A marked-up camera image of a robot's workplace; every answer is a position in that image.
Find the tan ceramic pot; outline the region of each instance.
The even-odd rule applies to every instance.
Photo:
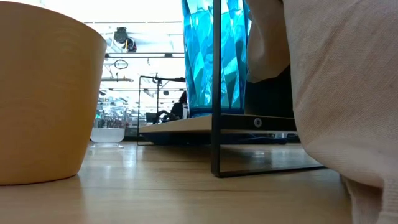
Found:
[[[0,185],[71,177],[93,125],[106,42],[62,14],[0,1]]]

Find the beige cloth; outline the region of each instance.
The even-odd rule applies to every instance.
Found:
[[[260,30],[268,1],[248,0]],[[284,17],[305,150],[348,178],[355,223],[398,223],[398,1],[284,0]],[[269,57],[248,56],[249,76],[269,78]]]

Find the blue glass vase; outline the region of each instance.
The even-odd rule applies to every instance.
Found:
[[[211,113],[213,92],[213,0],[182,0],[185,67],[190,116]],[[248,7],[221,0],[221,112],[243,114]]]

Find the black rod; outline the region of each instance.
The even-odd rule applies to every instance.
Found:
[[[213,0],[213,116],[211,119],[211,172],[220,175],[221,149],[221,0]]]

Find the small round logo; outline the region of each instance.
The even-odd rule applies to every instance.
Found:
[[[262,121],[261,121],[261,119],[260,119],[260,118],[254,119],[254,125],[255,125],[255,127],[257,127],[257,128],[260,128],[260,127],[262,126]]]

